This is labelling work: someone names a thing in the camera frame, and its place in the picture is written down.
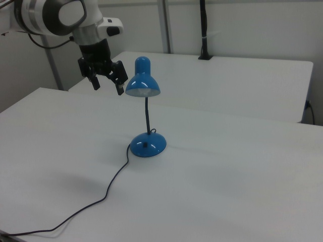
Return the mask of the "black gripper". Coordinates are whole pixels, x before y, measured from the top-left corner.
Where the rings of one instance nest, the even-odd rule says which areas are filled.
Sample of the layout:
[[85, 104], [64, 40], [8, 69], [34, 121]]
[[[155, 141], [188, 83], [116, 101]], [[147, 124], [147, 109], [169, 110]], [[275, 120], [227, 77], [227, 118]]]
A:
[[92, 45], [79, 45], [82, 57], [78, 59], [81, 75], [87, 78], [94, 88], [98, 90], [100, 84], [96, 74], [107, 76], [116, 87], [117, 94], [124, 93], [124, 83], [128, 80], [123, 63], [111, 60], [111, 51], [107, 40]]

